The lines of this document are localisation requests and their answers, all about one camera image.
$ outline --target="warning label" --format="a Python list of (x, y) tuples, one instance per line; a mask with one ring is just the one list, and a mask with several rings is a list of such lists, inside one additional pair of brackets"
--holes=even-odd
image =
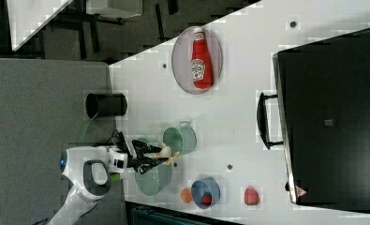
[(298, 198), (302, 197), (305, 194), (307, 194), (307, 191), (296, 186), (296, 195), (298, 196)]

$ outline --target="blue bowl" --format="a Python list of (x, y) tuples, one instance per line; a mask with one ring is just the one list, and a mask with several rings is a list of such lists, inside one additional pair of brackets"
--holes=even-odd
[[(212, 202), (210, 205), (204, 205), (202, 203), (203, 195), (211, 195)], [(191, 196), (193, 197), (194, 203), (201, 209), (207, 209), (214, 206), (220, 199), (220, 189), (216, 181), (212, 178), (205, 178), (195, 181), (191, 186)]]

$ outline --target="black trash can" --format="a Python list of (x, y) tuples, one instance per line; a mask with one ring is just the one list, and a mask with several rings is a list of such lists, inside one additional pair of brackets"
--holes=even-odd
[(126, 97), (123, 94), (89, 94), (86, 98), (85, 108), (91, 119), (94, 117), (122, 116), (126, 114)]

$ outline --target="ketchup label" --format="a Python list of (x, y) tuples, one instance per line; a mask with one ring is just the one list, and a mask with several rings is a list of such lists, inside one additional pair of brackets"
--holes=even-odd
[(200, 59), (194, 59), (191, 61), (191, 71), (193, 72), (193, 81), (199, 81), (204, 78), (205, 65), (204, 62)]
[(201, 40), (201, 39), (205, 39), (205, 35), (203, 32), (198, 32), (194, 34), (194, 40)]

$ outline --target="orange object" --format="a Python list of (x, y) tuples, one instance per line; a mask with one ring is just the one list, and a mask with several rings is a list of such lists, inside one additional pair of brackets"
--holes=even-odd
[(208, 89), (214, 84), (214, 75), (207, 41), (201, 27), (195, 28), (193, 33), (193, 55), (191, 57), (193, 82), (200, 89)]
[(191, 203), (193, 201), (190, 188), (185, 188), (182, 190), (181, 199), (184, 203)]

